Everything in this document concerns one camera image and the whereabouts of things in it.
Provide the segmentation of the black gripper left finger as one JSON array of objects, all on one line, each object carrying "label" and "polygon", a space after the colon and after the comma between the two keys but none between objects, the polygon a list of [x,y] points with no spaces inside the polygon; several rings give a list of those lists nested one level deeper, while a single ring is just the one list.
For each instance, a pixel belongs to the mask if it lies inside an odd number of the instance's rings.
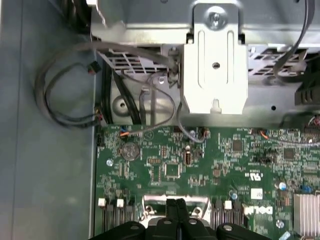
[{"label": "black gripper left finger", "polygon": [[144,227],[141,223],[129,221],[111,230],[94,236],[93,240],[177,240],[178,205],[175,199],[166,201],[166,215],[155,225]]}]

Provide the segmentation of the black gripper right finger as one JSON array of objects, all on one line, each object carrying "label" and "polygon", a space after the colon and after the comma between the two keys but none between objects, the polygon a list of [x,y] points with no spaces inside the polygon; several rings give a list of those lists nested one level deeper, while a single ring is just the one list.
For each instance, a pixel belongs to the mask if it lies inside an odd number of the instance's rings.
[{"label": "black gripper right finger", "polygon": [[189,217],[186,202],[182,198],[176,202],[183,240],[269,240],[266,236],[231,223],[223,223],[213,230],[201,220]]}]

